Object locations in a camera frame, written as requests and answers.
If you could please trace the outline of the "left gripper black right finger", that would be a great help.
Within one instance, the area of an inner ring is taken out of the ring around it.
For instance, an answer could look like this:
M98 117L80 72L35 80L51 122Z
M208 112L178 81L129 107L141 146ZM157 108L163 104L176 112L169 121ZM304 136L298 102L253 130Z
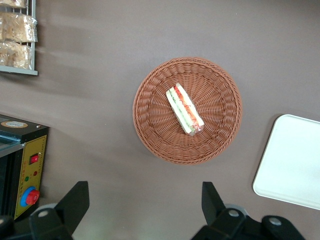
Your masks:
M202 183L201 207L206 225L193 240L244 240L242 233L246 215L236 208L227 208L212 182Z

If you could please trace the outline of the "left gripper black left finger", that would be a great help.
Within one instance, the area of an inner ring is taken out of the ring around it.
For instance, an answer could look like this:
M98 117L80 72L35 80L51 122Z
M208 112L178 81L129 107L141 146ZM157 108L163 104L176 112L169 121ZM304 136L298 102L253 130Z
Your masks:
M57 204L43 205L31 214L32 239L71 240L89 206L89 183L79 181Z

